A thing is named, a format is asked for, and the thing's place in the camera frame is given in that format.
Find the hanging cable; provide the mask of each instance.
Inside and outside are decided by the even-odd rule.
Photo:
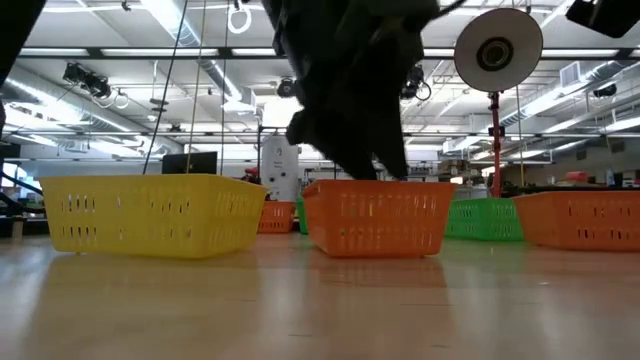
[[[516,106],[520,114],[520,85],[516,85]],[[520,186],[524,187],[524,158],[522,157],[522,117],[518,116],[518,140],[520,140]]]
[[[164,92],[162,94],[162,103],[160,104],[160,111],[158,113],[158,120],[156,121],[156,127],[153,130],[153,136],[151,137],[151,143],[149,144],[149,151],[147,151],[147,157],[144,161],[144,167],[142,169],[142,175],[147,173],[147,168],[149,166],[149,160],[151,159],[151,152],[153,150],[153,145],[156,142],[156,137],[158,136],[158,129],[160,127],[160,120],[162,119],[162,114],[164,113],[164,104],[167,100],[167,91],[169,89],[169,82],[171,81],[171,73],[173,72],[173,65],[176,62],[176,53],[178,52],[178,46],[180,45],[180,35],[182,33],[182,28],[184,25],[184,20],[187,16],[187,4],[188,1],[184,2],[184,7],[182,9],[182,18],[180,19],[180,27],[178,28],[178,35],[176,36],[176,42],[173,45],[173,55],[171,56],[171,63],[169,64],[169,71],[167,72],[167,81],[164,86]]]
[[[204,7],[207,7],[207,0],[204,0]],[[200,39],[204,39],[204,33],[207,23],[207,10],[202,10],[202,31],[200,32]],[[202,42],[200,42],[200,49],[198,51],[198,62],[202,58]],[[189,150],[187,151],[187,174],[191,168],[191,145],[193,144],[193,130],[196,125],[196,107],[198,106],[198,90],[200,90],[200,67],[196,70],[196,95],[193,97],[193,111],[191,114],[191,129],[189,131]]]
[[[227,14],[229,13],[231,9],[231,0],[227,0]],[[227,26],[227,29],[224,33],[224,47],[226,48],[229,45],[229,27]],[[222,77],[223,78],[227,78],[227,60],[222,60],[224,61],[224,63],[222,64]],[[224,120],[225,120],[225,111],[224,111],[224,94],[227,92],[227,82],[223,81],[222,82],[222,119],[221,119],[221,129],[222,133],[221,133],[221,143],[220,144],[220,175],[224,174]]]

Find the plastic basket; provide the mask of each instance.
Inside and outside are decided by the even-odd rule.
[[[640,192],[562,191],[514,198],[525,239],[571,250],[640,251]]]
[[[304,192],[311,240],[335,257],[437,254],[454,184],[319,180]]]
[[[251,246],[266,189],[215,175],[40,180],[58,251],[205,258]]]
[[[449,209],[447,237],[522,241],[522,227],[511,199],[454,200]]]
[[[298,201],[296,201],[296,209],[298,210],[298,222],[300,223],[300,233],[308,234],[309,229],[307,228],[307,213],[304,210],[303,198],[298,198]]]
[[[291,201],[267,201],[262,209],[260,234],[285,234],[293,228],[294,204]]]

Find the metal pole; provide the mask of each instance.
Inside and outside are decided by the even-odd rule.
[[[260,147],[262,146],[262,126],[258,125],[258,183],[262,185],[262,174],[260,173]]]
[[[500,94],[497,92],[489,94],[491,99],[491,114],[493,115],[493,197],[500,198],[502,194],[502,184],[500,180]]]

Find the light fixture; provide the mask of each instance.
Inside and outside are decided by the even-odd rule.
[[[602,128],[600,132],[602,133],[610,133],[614,131],[620,131],[624,129],[629,129],[632,127],[640,126],[640,117],[631,118],[627,120],[616,121],[613,124],[607,125],[606,128]]]
[[[102,55],[107,57],[123,57],[123,56],[173,56],[174,49],[162,49],[162,48],[119,48],[119,49],[101,49]],[[217,56],[218,49],[200,49],[198,48],[182,48],[175,49],[177,57],[180,56]]]
[[[563,121],[561,123],[555,124],[552,127],[544,130],[543,133],[554,133],[557,131],[568,129],[579,122],[580,122],[579,120],[574,120],[574,119]]]
[[[580,140],[580,141],[574,141],[574,142],[570,142],[568,144],[564,144],[564,145],[560,145],[557,148],[553,149],[554,151],[563,151],[563,150],[568,150],[571,149],[572,147],[578,146],[582,143],[584,143],[586,140]]]
[[[483,151],[473,155],[473,160],[480,160],[493,155],[491,151]]]
[[[83,48],[33,48],[27,47],[20,50],[19,56],[89,56],[87,49]]]
[[[91,148],[92,149],[96,149],[98,151],[102,151],[103,153],[116,155],[116,156],[121,156],[121,157],[138,157],[138,156],[140,156],[140,153],[135,151],[135,150],[129,149],[129,148],[121,146],[121,145],[102,142],[102,141],[92,142],[91,143]]]
[[[234,56],[276,56],[272,48],[240,48],[231,49]]]
[[[425,48],[424,56],[453,57],[453,48]]]
[[[527,150],[522,152],[522,158],[528,159],[530,157],[538,156],[542,153],[544,153],[544,150]],[[512,154],[511,156],[509,156],[509,158],[520,159],[520,153],[518,152],[518,153]]]
[[[41,145],[53,146],[53,147],[58,146],[58,144],[55,141],[39,135],[29,135],[29,136],[13,135],[13,137],[20,140],[35,142]]]
[[[47,108],[48,116],[58,119],[64,123],[78,123],[82,120],[82,111],[72,105],[65,102],[58,101],[55,96],[52,96],[44,91],[40,91],[31,86],[25,85],[19,81],[7,78],[6,83],[18,89],[27,92],[40,100]]]
[[[543,57],[568,57],[568,56],[588,56],[588,57],[610,57],[618,53],[618,49],[545,49],[542,50]]]
[[[503,168],[505,166],[507,166],[507,164],[504,164],[504,163],[500,164],[500,168]],[[488,177],[489,174],[493,174],[495,172],[496,172],[496,167],[495,166],[489,166],[487,168],[482,169],[482,176]]]

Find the orange basket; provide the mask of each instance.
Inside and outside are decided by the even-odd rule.
[[[259,234],[285,234],[293,228],[292,201],[266,201],[262,208]]]
[[[640,251],[638,191],[560,191],[513,200],[529,242],[569,250]]]
[[[334,257],[440,252],[454,184],[319,180],[304,192],[311,240]]]

